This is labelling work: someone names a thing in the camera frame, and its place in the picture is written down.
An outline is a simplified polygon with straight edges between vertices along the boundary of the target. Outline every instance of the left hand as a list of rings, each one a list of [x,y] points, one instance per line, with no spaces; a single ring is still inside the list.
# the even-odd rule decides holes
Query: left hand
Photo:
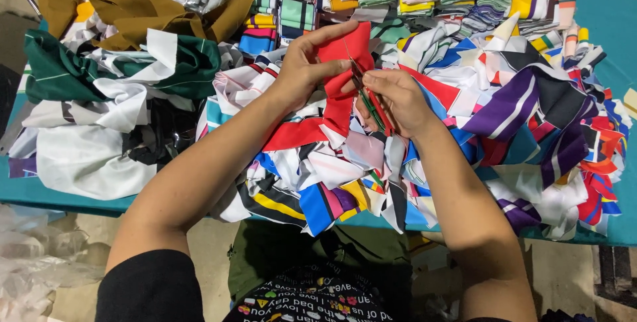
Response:
[[[278,78],[265,94],[276,97],[286,107],[287,112],[303,107],[316,90],[318,82],[326,77],[342,74],[351,67],[347,59],[321,63],[316,56],[315,47],[354,31],[358,24],[358,21],[351,20],[338,25],[325,26],[292,41],[283,58]]]

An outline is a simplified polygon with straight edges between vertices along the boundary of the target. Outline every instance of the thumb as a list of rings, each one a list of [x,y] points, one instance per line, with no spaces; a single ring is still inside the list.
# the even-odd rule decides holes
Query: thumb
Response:
[[[310,66],[310,79],[318,81],[325,77],[342,74],[352,67],[348,59],[333,59],[332,61],[317,63]]]
[[[362,77],[362,83],[365,87],[389,98],[391,101],[397,101],[401,96],[402,88],[383,77],[377,77],[366,72]]]

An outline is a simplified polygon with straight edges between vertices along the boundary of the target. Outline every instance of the person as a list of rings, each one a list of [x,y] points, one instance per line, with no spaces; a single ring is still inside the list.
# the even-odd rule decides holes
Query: person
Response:
[[[113,242],[96,321],[203,321],[187,231],[219,201],[277,123],[305,104],[317,82],[350,69],[349,60],[319,62],[315,47],[357,26],[348,21],[294,40],[267,91],[149,181]],[[417,83],[401,70],[373,70],[363,84],[378,94],[396,132],[411,139],[422,158],[445,243],[462,274],[461,319],[537,321],[513,229]],[[349,82],[343,91],[353,89]],[[376,130],[360,102],[357,109]],[[409,320],[406,246],[393,229],[336,225],[312,238],[296,226],[242,221],[229,251],[234,306],[225,321]]]

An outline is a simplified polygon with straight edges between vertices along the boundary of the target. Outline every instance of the hand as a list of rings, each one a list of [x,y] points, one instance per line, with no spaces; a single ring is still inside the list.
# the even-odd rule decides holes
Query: hand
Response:
[[[316,56],[315,47],[332,38],[350,33],[357,27],[358,21],[347,21],[322,27],[292,41],[283,58],[278,78],[266,93],[276,97],[286,107],[287,112],[303,107],[316,90],[318,82],[322,82],[325,77],[342,74],[351,67],[347,59],[321,63]]]
[[[405,138],[421,136],[426,132],[428,122],[438,120],[427,105],[418,83],[405,71],[367,71],[362,77],[362,83],[379,94],[378,101],[388,113],[387,117],[396,133]],[[378,126],[362,99],[357,99],[356,109],[370,129],[377,131]]]

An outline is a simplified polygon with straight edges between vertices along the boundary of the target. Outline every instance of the table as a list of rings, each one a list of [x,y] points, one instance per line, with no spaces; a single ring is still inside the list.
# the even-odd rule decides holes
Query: table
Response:
[[[634,79],[631,69],[637,54],[630,47],[637,48],[637,35],[627,30],[631,22],[637,21],[637,0],[577,0],[577,23],[589,29],[591,42],[602,45],[608,57],[596,66],[595,73],[600,82],[613,91],[614,98],[623,98]],[[20,107],[27,100],[24,93],[18,93],[13,106],[10,123]],[[81,212],[117,217],[125,212],[134,196],[116,200],[95,200],[83,196],[61,193],[45,188],[36,178],[9,179],[8,158],[0,157],[0,201],[30,207]],[[578,231],[569,243],[637,246],[637,147],[629,142],[626,155],[626,169],[622,181],[614,189],[623,214],[610,217],[608,236],[602,236],[578,226]],[[413,216],[407,220],[407,229],[420,231],[440,231],[438,225],[432,229],[418,223]],[[383,218],[377,218],[364,211],[337,224],[391,228]],[[523,236],[542,238],[538,228],[528,228]]]

